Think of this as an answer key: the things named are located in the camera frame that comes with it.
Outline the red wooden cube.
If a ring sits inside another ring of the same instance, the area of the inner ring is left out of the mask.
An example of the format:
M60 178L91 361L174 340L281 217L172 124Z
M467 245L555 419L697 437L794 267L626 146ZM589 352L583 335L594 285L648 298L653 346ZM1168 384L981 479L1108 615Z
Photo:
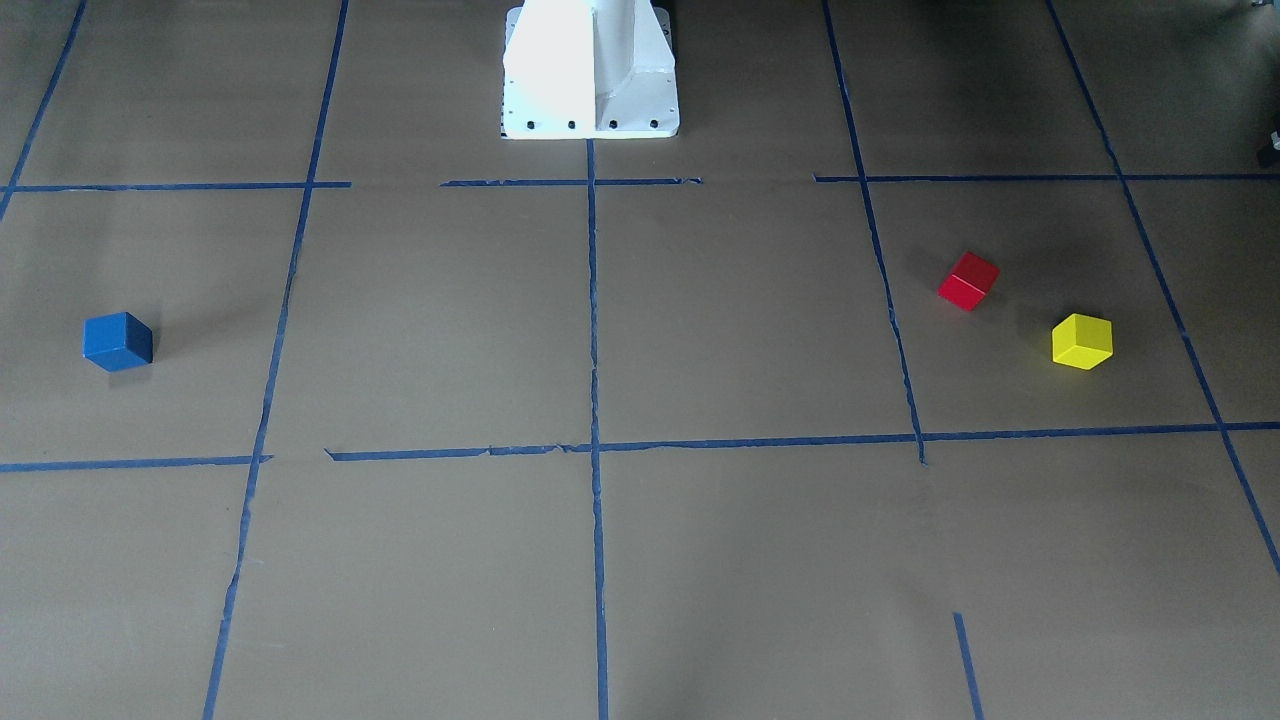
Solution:
M1000 268L983 256L965 251L937 288L941 299L966 313L975 310L989 295Z

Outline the yellow wooden cube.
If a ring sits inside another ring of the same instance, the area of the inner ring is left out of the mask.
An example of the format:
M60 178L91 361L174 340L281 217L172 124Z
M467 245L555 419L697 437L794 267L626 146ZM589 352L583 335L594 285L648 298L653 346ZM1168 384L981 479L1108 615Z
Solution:
M1114 328L1107 319L1080 313L1051 331L1051 359L1064 366L1092 370L1114 355Z

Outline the blue wooden cube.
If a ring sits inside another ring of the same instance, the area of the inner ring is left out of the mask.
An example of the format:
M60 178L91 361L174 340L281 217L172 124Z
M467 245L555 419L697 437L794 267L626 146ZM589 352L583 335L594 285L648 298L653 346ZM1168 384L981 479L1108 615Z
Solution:
M82 328L82 357L114 373L154 361L154 333L129 313L92 316Z

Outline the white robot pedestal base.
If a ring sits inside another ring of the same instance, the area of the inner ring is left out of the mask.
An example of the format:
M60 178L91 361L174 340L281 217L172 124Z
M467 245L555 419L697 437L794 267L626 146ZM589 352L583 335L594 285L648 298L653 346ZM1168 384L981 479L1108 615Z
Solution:
M525 1L506 14L500 135L648 140L678 133L666 1Z

